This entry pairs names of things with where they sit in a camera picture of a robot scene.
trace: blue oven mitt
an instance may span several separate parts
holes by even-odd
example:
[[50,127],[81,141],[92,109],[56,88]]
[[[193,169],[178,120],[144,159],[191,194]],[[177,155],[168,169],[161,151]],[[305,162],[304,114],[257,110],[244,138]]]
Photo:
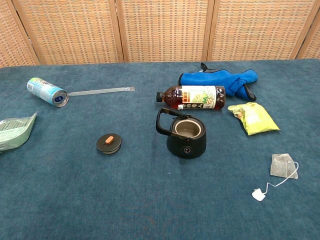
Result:
[[203,71],[182,73],[179,77],[180,86],[224,86],[228,96],[237,96],[248,101],[257,100],[256,96],[250,91],[248,84],[258,80],[258,75],[253,70],[243,73],[232,74],[223,69],[209,69],[203,62]]

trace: woven screen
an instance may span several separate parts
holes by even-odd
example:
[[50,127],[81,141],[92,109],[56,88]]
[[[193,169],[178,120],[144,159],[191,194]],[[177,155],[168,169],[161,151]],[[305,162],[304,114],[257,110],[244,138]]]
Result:
[[318,0],[216,0],[209,60],[289,59]]
[[304,54],[305,59],[320,59],[320,24],[317,25],[316,32],[309,47]]
[[43,64],[119,61],[108,0],[14,0]]
[[0,0],[0,67],[20,65],[35,65],[35,61],[7,2]]
[[116,3],[125,61],[202,60],[208,0],[117,0]]

